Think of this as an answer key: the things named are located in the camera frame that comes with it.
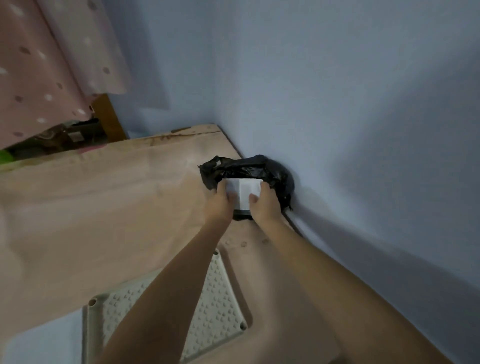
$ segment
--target person's left hand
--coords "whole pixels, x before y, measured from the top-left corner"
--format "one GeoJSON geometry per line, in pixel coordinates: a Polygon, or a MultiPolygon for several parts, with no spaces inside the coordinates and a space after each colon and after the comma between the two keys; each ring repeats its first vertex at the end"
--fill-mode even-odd
{"type": "Polygon", "coordinates": [[[205,205],[205,222],[230,223],[233,217],[233,207],[237,201],[237,194],[226,191],[227,181],[222,180],[216,187],[215,194],[205,205]]]}

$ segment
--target hand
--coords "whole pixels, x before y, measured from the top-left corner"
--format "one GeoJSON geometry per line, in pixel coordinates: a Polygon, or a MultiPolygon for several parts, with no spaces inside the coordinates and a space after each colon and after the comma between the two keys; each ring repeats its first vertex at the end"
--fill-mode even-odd
{"type": "Polygon", "coordinates": [[[282,210],[276,196],[275,190],[271,189],[267,182],[262,182],[260,197],[250,194],[250,213],[255,222],[264,226],[270,221],[281,220],[282,210]]]}
{"type": "Polygon", "coordinates": [[[227,223],[232,221],[233,207],[237,201],[237,194],[226,191],[227,181],[220,181],[215,194],[210,197],[205,205],[205,222],[227,223]]]}

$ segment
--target white label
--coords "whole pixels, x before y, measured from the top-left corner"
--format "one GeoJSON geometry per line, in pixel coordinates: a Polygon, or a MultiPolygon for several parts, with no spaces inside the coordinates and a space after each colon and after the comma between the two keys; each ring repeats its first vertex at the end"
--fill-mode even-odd
{"type": "Polygon", "coordinates": [[[227,180],[227,192],[236,192],[238,195],[236,210],[250,210],[248,196],[254,194],[260,196],[260,183],[256,178],[225,178],[227,180]]]}
{"type": "Polygon", "coordinates": [[[82,135],[81,132],[73,132],[73,133],[68,133],[68,136],[74,141],[74,142],[82,142],[85,140],[84,136],[82,135]]]}

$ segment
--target curtain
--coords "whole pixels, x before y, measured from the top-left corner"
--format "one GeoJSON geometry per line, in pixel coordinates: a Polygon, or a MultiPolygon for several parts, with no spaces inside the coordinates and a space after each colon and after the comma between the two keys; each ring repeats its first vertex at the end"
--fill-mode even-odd
{"type": "Polygon", "coordinates": [[[0,0],[0,149],[69,120],[129,74],[100,0],[0,0]]]}

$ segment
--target person's right arm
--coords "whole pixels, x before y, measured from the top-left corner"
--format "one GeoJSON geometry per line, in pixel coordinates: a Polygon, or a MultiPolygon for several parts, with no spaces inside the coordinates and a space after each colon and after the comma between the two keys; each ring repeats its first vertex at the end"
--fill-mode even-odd
{"type": "Polygon", "coordinates": [[[450,363],[374,290],[287,226],[266,182],[260,198],[250,195],[250,211],[352,363],[450,363]]]}

